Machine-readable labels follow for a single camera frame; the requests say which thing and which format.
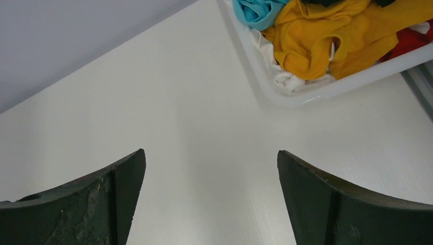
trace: table surface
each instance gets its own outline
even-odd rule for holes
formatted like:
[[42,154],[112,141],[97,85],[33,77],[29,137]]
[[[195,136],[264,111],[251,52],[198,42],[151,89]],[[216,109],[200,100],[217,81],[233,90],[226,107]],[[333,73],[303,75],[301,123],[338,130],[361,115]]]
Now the table surface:
[[143,148],[128,244],[295,244],[278,150],[433,204],[433,124],[400,75],[278,108],[199,0],[0,115],[0,195],[16,200]]

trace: black cloth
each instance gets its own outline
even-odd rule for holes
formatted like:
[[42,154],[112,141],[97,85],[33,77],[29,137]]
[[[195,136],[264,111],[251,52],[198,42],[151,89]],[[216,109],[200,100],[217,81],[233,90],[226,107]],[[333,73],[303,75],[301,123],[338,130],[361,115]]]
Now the black cloth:
[[[340,2],[341,0],[302,0],[302,1],[304,3],[321,4],[325,7],[329,7],[332,4]],[[382,8],[395,2],[395,0],[374,0],[374,1],[377,3],[377,5],[381,6]]]

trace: gray wall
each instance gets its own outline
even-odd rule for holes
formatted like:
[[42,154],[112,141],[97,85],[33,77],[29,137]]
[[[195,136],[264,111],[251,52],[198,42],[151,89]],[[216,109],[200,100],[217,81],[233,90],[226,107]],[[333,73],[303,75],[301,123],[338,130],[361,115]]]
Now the gray wall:
[[195,0],[0,0],[0,113]]

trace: teal cloth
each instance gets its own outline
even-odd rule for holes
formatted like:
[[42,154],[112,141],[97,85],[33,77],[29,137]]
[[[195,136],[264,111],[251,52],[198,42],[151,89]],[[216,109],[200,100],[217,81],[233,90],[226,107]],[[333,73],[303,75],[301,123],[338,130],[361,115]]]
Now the teal cloth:
[[274,25],[278,13],[289,1],[233,0],[233,9],[242,24],[263,31]]

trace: clothes pile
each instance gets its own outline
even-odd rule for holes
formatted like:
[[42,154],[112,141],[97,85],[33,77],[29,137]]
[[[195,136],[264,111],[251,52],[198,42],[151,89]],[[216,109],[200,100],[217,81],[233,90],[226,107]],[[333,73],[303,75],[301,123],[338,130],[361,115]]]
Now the clothes pile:
[[233,0],[233,9],[286,94],[433,40],[432,0]]

